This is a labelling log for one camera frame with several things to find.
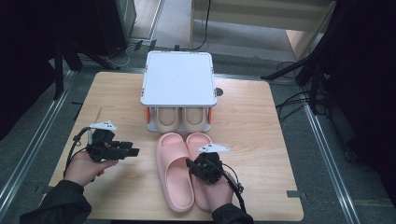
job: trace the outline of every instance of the floor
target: floor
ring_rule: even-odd
[[[127,63],[120,69],[127,72],[142,71],[145,54],[153,40],[156,40],[155,46],[158,49],[173,49],[175,45],[187,48],[190,39],[191,1],[134,1],[137,20],[131,43],[143,40],[144,44],[140,50],[130,48],[128,54],[110,59],[117,64]],[[204,24],[204,21],[195,21],[194,46],[202,44]],[[207,40],[201,51],[213,54],[218,77],[231,75],[232,78],[260,80],[260,75],[270,75],[295,62],[286,32],[273,28],[210,22]],[[2,153],[7,153],[6,157],[0,159],[2,186],[7,182],[3,176],[11,176],[13,171],[15,173],[15,167],[18,168],[21,163],[20,158],[30,151],[34,152],[31,168],[20,175],[21,186],[12,195],[14,200],[2,205],[2,223],[18,222],[19,214],[30,211],[39,204],[40,186],[49,182],[52,172],[49,167],[56,165],[60,150],[67,141],[66,136],[73,127],[72,119],[78,112],[78,105],[72,102],[84,101],[94,74],[101,69],[84,56],[81,56],[81,60],[84,69],[80,74],[67,73],[68,69],[65,68],[68,74],[66,77],[70,78],[69,83],[73,85],[70,85],[70,91],[63,99],[64,105],[58,111],[58,116],[46,121],[48,108],[54,111],[59,109],[56,107],[57,102],[53,102],[55,105],[50,104],[53,94],[51,87],[0,143]],[[291,73],[288,77],[271,82],[276,105],[282,104],[303,88],[294,84],[294,75]],[[285,108],[284,115],[294,109],[295,107]],[[43,141],[31,146],[31,140],[35,138],[35,132],[39,129],[37,127],[41,127],[43,118],[50,128],[44,128]],[[313,116],[309,109],[302,109],[281,122],[281,128],[304,208],[304,219],[296,223],[396,223],[396,211],[383,190],[378,175],[364,164],[352,164],[346,160],[343,143],[329,118]],[[87,220],[86,223],[108,221]]]

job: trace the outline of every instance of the black speaker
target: black speaker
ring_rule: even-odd
[[[134,0],[67,1],[63,36],[91,53],[112,57],[126,49],[134,28]]]

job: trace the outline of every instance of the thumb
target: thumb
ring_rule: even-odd
[[[105,170],[106,168],[108,168],[110,166],[114,166],[117,163],[119,163],[119,161],[101,161],[100,165],[103,168],[103,170]]]

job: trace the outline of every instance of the gray floor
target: gray floor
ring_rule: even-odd
[[[156,46],[158,48],[172,48],[174,45],[180,45],[182,48],[188,46],[189,39],[186,30],[190,29],[190,21],[186,17],[189,17],[189,2],[164,0],[161,14],[152,34],[152,39],[157,39]],[[201,21],[196,21],[196,23],[194,46],[199,45],[199,39],[204,36],[203,30],[199,30]],[[259,37],[245,36],[251,31],[256,32]],[[145,66],[148,51],[149,47],[147,46],[143,46],[139,50],[130,49],[130,61],[120,71],[142,71],[141,68]],[[202,51],[212,53],[216,77],[260,81],[261,75],[270,75],[280,67],[288,65],[285,62],[294,61],[285,31],[241,25],[232,26],[218,22],[209,23],[208,39]],[[72,102],[84,102],[95,74],[104,70],[100,65],[85,57],[82,59],[84,68],[80,73],[71,76],[71,79],[74,80],[68,88],[64,105],[39,146],[32,166],[21,182],[7,212],[2,219],[0,218],[1,223],[18,223],[18,217],[22,213],[33,210],[39,205],[41,194],[37,192],[37,189],[50,181],[61,150],[63,150],[65,141],[74,125],[73,118],[79,110],[78,105],[73,105]],[[114,63],[123,64],[127,62],[127,57],[126,54],[122,54],[111,60]],[[287,98],[300,91],[293,80],[287,77],[270,83],[276,105],[283,103]],[[4,186],[11,176],[23,152],[30,149],[29,142],[50,108],[53,93],[54,88],[49,88],[21,118],[11,133],[0,142],[0,150],[3,153],[3,156],[0,157],[1,186]],[[286,107],[282,115],[289,114],[298,106]],[[356,208],[360,223],[396,223],[395,208],[383,190],[378,175],[364,164],[347,161],[344,155],[344,146],[339,140],[331,120],[326,116],[317,116],[316,119],[324,132],[332,156],[346,185],[347,193],[351,196],[354,208]],[[297,188],[302,194],[304,219],[298,223],[348,223],[305,111],[299,110],[292,114],[281,123],[281,128]],[[86,221],[86,223],[109,222],[108,220]]]

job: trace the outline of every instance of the pink slide sandal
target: pink slide sandal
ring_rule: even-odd
[[[189,153],[190,153],[190,159],[192,161],[195,161],[195,159],[201,153],[197,150],[198,147],[203,147],[211,142],[212,140],[210,139],[210,137],[204,133],[190,134],[186,140],[187,148],[189,149]],[[205,197],[205,193],[202,190],[202,187],[196,178],[198,177],[196,177],[195,175],[191,175],[191,182],[192,182],[192,187],[194,189],[195,202],[197,203],[198,207],[204,210],[210,210],[209,204],[207,203]]]
[[[158,139],[157,169],[168,205],[176,212],[185,212],[194,204],[194,193],[186,159],[190,157],[183,138],[177,133],[166,133]]]

